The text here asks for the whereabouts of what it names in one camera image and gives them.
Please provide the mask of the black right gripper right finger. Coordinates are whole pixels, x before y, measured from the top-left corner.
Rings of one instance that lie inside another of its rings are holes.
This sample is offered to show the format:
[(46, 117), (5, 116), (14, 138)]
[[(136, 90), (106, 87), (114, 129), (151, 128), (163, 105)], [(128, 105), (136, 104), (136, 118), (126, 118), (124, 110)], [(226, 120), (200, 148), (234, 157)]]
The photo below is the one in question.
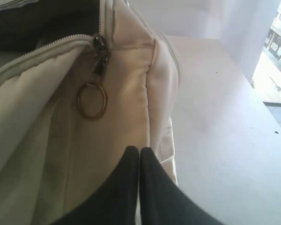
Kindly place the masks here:
[(151, 148), (140, 152), (140, 215), (143, 225), (220, 225), (167, 175)]

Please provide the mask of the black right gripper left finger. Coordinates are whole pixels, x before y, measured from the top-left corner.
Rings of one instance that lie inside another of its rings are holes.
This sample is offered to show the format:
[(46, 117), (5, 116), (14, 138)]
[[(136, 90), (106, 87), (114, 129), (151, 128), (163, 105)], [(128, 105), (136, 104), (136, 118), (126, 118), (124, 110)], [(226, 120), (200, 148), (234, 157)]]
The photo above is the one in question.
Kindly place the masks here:
[(139, 151), (128, 146), (107, 180), (55, 225), (134, 225), (138, 195)]

